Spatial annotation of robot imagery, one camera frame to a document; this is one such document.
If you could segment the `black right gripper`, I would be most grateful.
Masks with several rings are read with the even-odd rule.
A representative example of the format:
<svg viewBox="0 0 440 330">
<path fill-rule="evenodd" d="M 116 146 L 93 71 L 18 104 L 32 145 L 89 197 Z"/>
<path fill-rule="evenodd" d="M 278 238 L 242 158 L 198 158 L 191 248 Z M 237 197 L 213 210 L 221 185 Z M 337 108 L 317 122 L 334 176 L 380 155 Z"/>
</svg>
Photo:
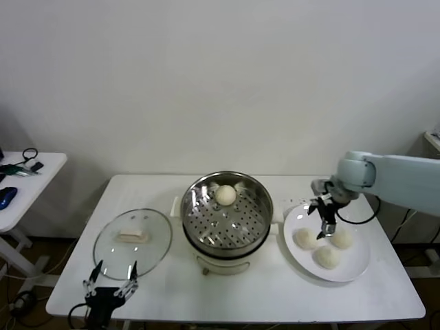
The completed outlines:
<svg viewBox="0 0 440 330">
<path fill-rule="evenodd" d="M 308 215 L 312 214 L 315 210 L 318 210 L 320 218 L 322 220 L 321 231 L 316 237 L 317 240 L 326 237 L 332 237 L 336 231 L 336 211 L 339 204 L 333 199 L 333 197 L 314 197 L 310 200 Z"/>
</svg>

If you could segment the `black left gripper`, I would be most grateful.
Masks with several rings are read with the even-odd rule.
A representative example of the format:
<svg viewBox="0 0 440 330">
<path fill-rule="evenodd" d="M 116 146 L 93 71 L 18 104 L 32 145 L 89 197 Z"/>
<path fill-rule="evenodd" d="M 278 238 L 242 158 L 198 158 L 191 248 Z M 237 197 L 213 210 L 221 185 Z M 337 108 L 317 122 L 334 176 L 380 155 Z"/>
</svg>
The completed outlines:
<svg viewBox="0 0 440 330">
<path fill-rule="evenodd" d="M 130 298 L 138 289 L 137 262 L 130 268 L 127 282 L 119 289 L 117 287 L 98 287 L 96 280 L 101 272 L 103 260 L 92 270 L 89 278 L 82 282 L 85 291 L 85 302 L 89 308 L 86 319 L 87 329 L 106 329 L 109 326 L 113 312 L 123 306 L 123 298 Z"/>
</svg>

